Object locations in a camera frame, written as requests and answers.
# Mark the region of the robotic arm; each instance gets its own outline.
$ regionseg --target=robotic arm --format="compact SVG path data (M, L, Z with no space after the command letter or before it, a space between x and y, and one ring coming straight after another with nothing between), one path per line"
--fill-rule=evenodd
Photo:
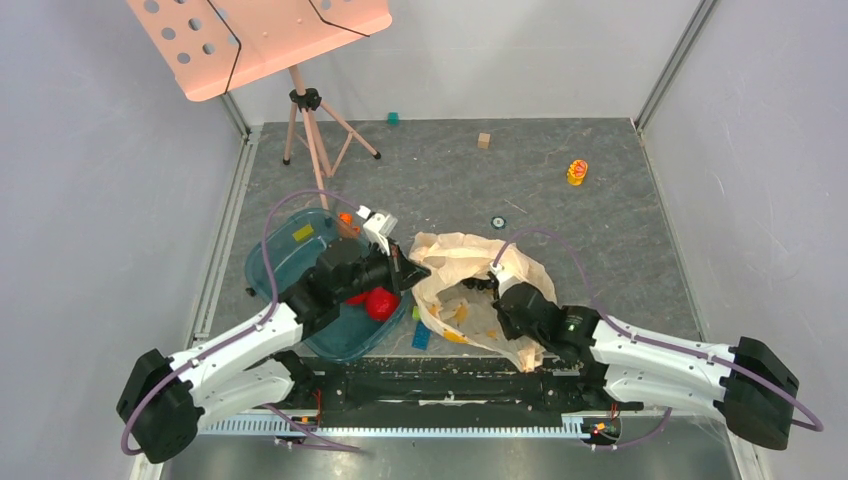
M614 317L605 321L591 308L558 307L503 266L492 267L490 278L506 338L526 335L578 366L583 395L695 412L724 421L751 443L786 449L793 405L732 368L754 372L794 399L798 379L765 344L746 337L737 346L707 344L649 332Z
M308 383L309 369L293 352L283 350L338 318L343 301L377 287L399 294L429 276L388 237L397 223L394 217L364 207L358 214L367 219L363 225L371 241L367 256L361 256L356 240L335 240L314 267L279 294L274 313L264 323L259 321L272 304L203 345L168 358L154 349L138 359L117 406L124 422L162 379L186 362L191 365L153 397L132 427L133 437L152 463L173 458L204 426L257 405L283 401L296 384ZM198 360L204 351L227 342L232 343Z

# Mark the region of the wooden cube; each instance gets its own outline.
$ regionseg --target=wooden cube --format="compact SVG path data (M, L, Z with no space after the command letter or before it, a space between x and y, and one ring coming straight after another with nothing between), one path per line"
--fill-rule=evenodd
M489 141L492 139L492 136L488 133L481 133L480 136L477 137L477 148L488 149Z

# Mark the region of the blue block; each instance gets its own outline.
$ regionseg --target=blue block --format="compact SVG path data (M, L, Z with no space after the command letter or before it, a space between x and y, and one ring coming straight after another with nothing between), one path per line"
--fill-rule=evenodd
M412 346L419 350L427 350L430 343L430 329L423 322L415 326L415 335L412 336Z

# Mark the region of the pink music stand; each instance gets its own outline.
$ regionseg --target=pink music stand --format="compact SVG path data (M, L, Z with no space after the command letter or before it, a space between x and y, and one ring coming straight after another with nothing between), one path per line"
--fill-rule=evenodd
M362 138L317 91L305 87L298 64L384 30L392 23L388 0L127 0L159 49L186 97L208 100L288 69L295 89L283 163L291 159L297 111L318 188L333 176L355 138L374 158L380 152ZM315 121L323 108L348 132L331 167ZM321 196L324 208L327 199Z

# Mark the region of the beige cloth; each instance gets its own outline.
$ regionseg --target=beige cloth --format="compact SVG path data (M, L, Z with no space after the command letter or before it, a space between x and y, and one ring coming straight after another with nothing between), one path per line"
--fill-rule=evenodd
M412 288L421 321L430 330L457 343L467 343L500 353L522 372L542 363L544 348L521 337L506 340L492 292L464 287L466 278L485 279L502 240L477 235L419 233L409 253L410 260L430 269L431 275ZM556 302L554 284L545 267L510 245L500 264L520 280L536 286L547 300Z

